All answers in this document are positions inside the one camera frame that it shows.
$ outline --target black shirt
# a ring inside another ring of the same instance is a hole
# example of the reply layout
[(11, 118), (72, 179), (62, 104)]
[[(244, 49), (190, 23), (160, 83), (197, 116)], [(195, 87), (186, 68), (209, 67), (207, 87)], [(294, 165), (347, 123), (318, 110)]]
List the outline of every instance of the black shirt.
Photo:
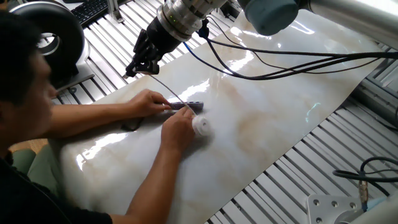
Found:
[(0, 223), (112, 224), (112, 219), (70, 206), (0, 159)]

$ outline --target black keyboard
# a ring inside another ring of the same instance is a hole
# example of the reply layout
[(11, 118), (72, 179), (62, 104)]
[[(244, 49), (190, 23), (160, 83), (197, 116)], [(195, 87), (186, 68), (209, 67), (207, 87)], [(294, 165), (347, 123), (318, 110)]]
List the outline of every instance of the black keyboard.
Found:
[(79, 20), (81, 26), (85, 26), (107, 13), (107, 10), (107, 0), (86, 0), (83, 4), (74, 8), (72, 13)]

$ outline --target white marble surface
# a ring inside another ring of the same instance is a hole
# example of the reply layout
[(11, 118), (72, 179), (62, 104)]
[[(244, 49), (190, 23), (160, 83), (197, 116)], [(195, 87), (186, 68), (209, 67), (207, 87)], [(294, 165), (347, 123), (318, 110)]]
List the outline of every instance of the white marble surface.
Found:
[[(379, 50), (367, 37), (307, 11), (301, 11), (290, 27), (272, 37), (256, 34), (242, 15), (227, 34), (248, 47), (259, 49), (336, 53)], [(224, 37), (216, 40), (227, 42)], [(216, 46), (216, 50), (239, 73), (262, 75), (276, 71), (263, 65), (251, 52), (220, 46)], [(219, 66), (208, 45), (194, 52)], [(314, 59), (265, 54), (261, 57), (282, 67)], [(367, 61), (348, 62), (325, 70)], [(332, 113), (376, 65), (261, 82), (223, 75), (189, 54), (163, 66), (157, 78), (183, 100), (204, 101), (204, 113), (215, 130), (213, 138), (197, 139), (187, 151), (178, 173), (169, 223), (205, 222)], [(177, 101), (153, 79), (143, 77), (97, 103), (127, 101), (145, 88)], [(153, 163), (164, 120), (165, 116), (146, 119), (133, 133), (121, 131), (120, 124), (113, 124), (66, 145), (62, 166), (72, 199), (83, 208), (125, 213)]]

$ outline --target man's left hand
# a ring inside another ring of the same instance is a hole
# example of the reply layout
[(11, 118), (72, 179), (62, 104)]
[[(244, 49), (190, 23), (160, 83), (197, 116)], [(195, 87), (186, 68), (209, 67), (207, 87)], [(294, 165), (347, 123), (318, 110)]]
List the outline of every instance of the man's left hand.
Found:
[(172, 109), (160, 93), (151, 90), (142, 90), (122, 107), (127, 119), (146, 117)]

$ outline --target round black device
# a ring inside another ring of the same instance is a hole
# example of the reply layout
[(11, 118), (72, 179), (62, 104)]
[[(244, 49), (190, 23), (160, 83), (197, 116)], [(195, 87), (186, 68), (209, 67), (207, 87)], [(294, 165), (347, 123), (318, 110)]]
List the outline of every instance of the round black device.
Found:
[(83, 28), (76, 17), (57, 2), (37, 1), (15, 7), (12, 13), (32, 21), (51, 40), (39, 48), (52, 74), (51, 84), (60, 88), (78, 73), (76, 63), (83, 52), (85, 38)]

